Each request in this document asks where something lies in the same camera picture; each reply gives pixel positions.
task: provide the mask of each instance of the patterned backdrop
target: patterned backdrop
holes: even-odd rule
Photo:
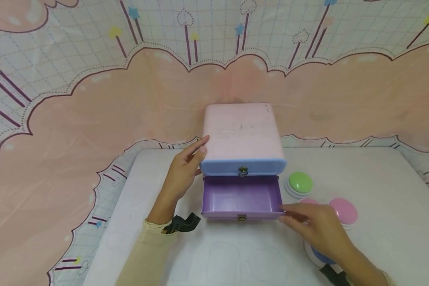
[[[82,285],[137,152],[225,102],[429,186],[429,0],[0,0],[0,285]]]

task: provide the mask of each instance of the left hand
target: left hand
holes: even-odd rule
[[[208,140],[209,135],[176,154],[160,191],[162,195],[176,201],[183,198],[194,182],[194,178],[202,173],[199,165],[207,154],[207,149],[204,145]]]

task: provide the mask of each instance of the purple drawer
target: purple drawer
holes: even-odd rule
[[[283,215],[277,176],[203,178],[207,219],[274,220]]]

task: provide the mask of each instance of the pink button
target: pink button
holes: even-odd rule
[[[319,202],[316,199],[310,199],[310,198],[301,199],[299,203],[319,205]]]
[[[329,205],[334,208],[338,219],[345,225],[352,225],[358,219],[358,213],[353,204],[346,199],[335,198],[329,202]]]

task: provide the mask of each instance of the white table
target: white table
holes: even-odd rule
[[[85,286],[112,286],[151,209],[178,150],[138,154],[100,242]],[[291,172],[314,181],[312,198],[343,197],[357,208],[350,238],[400,286],[429,285],[429,189],[393,148],[285,148],[280,178]],[[177,214],[200,216],[202,177],[179,202]],[[179,234],[163,285],[330,285],[308,259],[302,239],[277,221],[206,221]]]

